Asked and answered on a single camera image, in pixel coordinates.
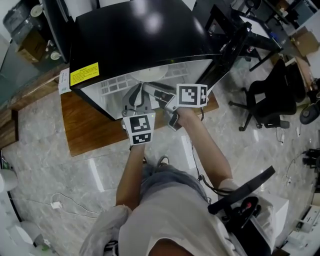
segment wooden surface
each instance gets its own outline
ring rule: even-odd
[[[311,90],[313,83],[310,66],[302,58],[295,57],[295,61],[298,64],[298,67],[303,77],[304,86],[306,87],[306,91],[308,92]]]
[[[60,64],[23,86],[1,109],[20,111],[37,100],[57,91],[60,72],[68,67],[69,64]]]
[[[5,110],[0,113],[0,149],[19,140],[18,113]]]
[[[73,157],[128,138],[122,129],[121,119],[110,120],[74,92],[61,95],[61,106],[65,134]],[[203,110],[208,112],[218,107],[217,100],[211,93],[208,105]],[[167,125],[163,110],[156,109],[155,112],[155,129]],[[198,115],[201,113],[199,108],[195,112]]]

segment chair base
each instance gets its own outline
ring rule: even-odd
[[[265,126],[265,128],[277,128],[277,127],[280,127],[282,129],[288,129],[290,127],[290,123],[288,121],[282,121],[282,120],[279,119],[275,123],[265,124],[264,126]]]
[[[243,92],[247,93],[247,89],[246,89],[246,88],[242,88],[241,90],[242,90]],[[249,108],[247,107],[247,105],[244,105],[244,104],[235,103],[235,102],[233,102],[233,101],[229,101],[228,104],[229,104],[229,106],[236,106],[236,107],[241,108],[241,109],[249,110]],[[250,122],[250,120],[251,120],[252,117],[253,117],[253,115],[249,112],[249,114],[248,114],[248,116],[247,116],[247,118],[246,118],[246,121],[245,121],[244,126],[240,126],[240,127],[239,127],[239,131],[240,131],[240,132],[244,132],[244,131],[247,129],[247,127],[248,127],[248,125],[249,125],[249,122]],[[256,122],[256,127],[257,127],[258,129],[261,129],[261,128],[262,128],[262,124]]]

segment white bin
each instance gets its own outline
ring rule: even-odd
[[[22,221],[20,226],[16,225],[15,228],[17,229],[23,241],[30,245],[32,245],[36,238],[41,234],[38,226],[30,221]]]
[[[10,191],[18,185],[18,179],[14,171],[0,170],[0,193]]]

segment hand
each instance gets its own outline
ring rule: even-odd
[[[188,122],[192,122],[194,118],[198,118],[195,112],[190,107],[179,107],[177,109],[179,114],[178,124],[184,127]]]

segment shoe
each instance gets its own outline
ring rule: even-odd
[[[161,156],[158,163],[157,163],[157,167],[162,167],[162,166],[167,166],[169,165],[170,162],[169,162],[169,158],[165,155]]]

